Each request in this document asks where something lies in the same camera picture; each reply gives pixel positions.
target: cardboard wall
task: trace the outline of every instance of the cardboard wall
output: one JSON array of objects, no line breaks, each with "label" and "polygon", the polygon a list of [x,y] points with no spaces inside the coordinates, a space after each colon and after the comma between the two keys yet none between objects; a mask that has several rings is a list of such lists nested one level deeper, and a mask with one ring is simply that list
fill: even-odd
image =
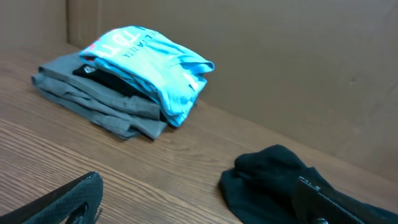
[{"label": "cardboard wall", "polygon": [[397,2],[69,0],[69,38],[155,29],[216,64],[201,99],[398,180]]},{"label": "cardboard wall", "polygon": [[66,41],[66,0],[0,1],[0,47]]}]

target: folded gray clothing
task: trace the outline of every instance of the folded gray clothing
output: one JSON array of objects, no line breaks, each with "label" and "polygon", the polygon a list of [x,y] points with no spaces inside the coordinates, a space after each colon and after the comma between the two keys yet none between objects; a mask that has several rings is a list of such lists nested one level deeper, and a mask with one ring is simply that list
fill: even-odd
[{"label": "folded gray clothing", "polygon": [[48,77],[69,83],[83,90],[102,104],[128,114],[160,120],[160,107],[156,103],[138,96],[123,96],[93,80],[73,75],[72,72],[82,65],[83,62],[79,59],[79,53],[76,52],[41,65],[39,71]]},{"label": "folded gray clothing", "polygon": [[[140,133],[151,139],[159,136],[166,123],[159,121],[158,105],[137,96],[122,96],[86,78],[75,78],[72,70],[82,65],[74,60],[75,56],[77,54],[66,55],[41,66],[40,72],[32,77],[36,89],[47,99],[80,114],[121,139]],[[67,68],[65,61],[71,61],[70,68]]]}]

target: wooden table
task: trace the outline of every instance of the wooden table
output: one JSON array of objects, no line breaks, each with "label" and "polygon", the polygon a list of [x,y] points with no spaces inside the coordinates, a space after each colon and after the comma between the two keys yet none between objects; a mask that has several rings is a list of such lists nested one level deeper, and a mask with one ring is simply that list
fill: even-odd
[{"label": "wooden table", "polygon": [[398,212],[398,184],[199,101],[178,130],[120,141],[41,97],[38,65],[71,45],[0,54],[0,215],[87,173],[104,179],[99,223],[239,223],[217,183],[240,154],[273,144],[293,150],[338,190]]}]

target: black fabric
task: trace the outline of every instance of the black fabric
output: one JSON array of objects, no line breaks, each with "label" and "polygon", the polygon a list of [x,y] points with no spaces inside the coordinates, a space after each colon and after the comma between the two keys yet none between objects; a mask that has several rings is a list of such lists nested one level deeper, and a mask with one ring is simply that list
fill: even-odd
[{"label": "black fabric", "polygon": [[[231,170],[224,171],[220,190],[228,208],[246,224],[298,224],[292,197],[300,176],[310,176],[330,184],[315,168],[307,166],[281,145],[243,154]],[[398,215],[363,204],[383,218],[398,223]]]},{"label": "black fabric", "polygon": [[[150,97],[143,94],[141,91],[135,89],[133,86],[126,83],[124,80],[117,77],[116,75],[112,75],[108,72],[105,72],[104,70],[94,68],[90,65],[82,65],[80,68],[74,70],[73,74],[79,77],[89,78],[101,85],[104,85],[112,90],[117,91],[118,93],[124,96],[128,97],[139,96],[143,99],[154,102]],[[166,117],[162,112],[160,112],[160,120],[168,123]]]}]

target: light blue shirt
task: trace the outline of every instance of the light blue shirt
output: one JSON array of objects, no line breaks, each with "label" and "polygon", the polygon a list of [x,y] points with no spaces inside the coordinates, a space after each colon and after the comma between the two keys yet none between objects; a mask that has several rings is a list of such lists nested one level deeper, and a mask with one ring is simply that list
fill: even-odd
[{"label": "light blue shirt", "polygon": [[151,97],[173,126],[180,126],[195,104],[213,62],[138,26],[109,31],[80,53],[85,63],[117,75]]}]

